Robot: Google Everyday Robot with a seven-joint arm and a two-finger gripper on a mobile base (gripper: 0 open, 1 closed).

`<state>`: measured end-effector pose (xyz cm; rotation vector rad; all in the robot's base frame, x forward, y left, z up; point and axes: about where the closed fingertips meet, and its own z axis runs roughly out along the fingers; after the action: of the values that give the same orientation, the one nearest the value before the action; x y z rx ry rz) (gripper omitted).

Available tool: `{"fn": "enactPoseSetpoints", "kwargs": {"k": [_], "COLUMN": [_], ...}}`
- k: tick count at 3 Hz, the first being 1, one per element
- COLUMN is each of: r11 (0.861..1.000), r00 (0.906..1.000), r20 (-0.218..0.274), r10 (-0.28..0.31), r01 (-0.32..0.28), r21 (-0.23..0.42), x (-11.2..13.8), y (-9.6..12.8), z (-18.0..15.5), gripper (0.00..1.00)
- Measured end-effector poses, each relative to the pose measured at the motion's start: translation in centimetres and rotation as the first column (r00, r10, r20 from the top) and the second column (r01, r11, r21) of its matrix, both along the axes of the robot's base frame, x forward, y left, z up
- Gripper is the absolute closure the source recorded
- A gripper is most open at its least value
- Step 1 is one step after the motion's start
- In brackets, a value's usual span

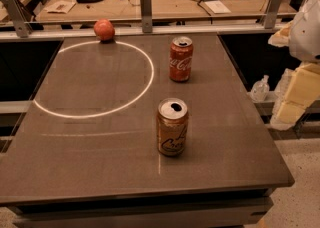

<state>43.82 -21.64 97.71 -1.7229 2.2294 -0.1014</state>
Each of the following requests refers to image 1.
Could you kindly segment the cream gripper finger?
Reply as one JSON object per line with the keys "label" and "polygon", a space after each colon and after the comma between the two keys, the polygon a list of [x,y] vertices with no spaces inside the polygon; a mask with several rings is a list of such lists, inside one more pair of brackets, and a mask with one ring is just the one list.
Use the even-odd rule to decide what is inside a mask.
{"label": "cream gripper finger", "polygon": [[275,119],[283,124],[295,124],[320,97],[320,65],[302,62],[278,85],[280,92],[275,105]]}
{"label": "cream gripper finger", "polygon": [[288,22],[283,28],[269,38],[268,44],[275,47],[288,47],[291,26],[292,22]]}

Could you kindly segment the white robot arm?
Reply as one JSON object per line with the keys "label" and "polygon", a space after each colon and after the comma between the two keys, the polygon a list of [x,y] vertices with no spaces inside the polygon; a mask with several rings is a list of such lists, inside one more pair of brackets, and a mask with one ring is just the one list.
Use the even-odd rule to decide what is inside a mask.
{"label": "white robot arm", "polygon": [[274,90],[270,124],[274,129],[287,130],[320,97],[320,0],[308,0],[268,43],[288,46],[290,55],[301,61],[294,70],[285,69]]}

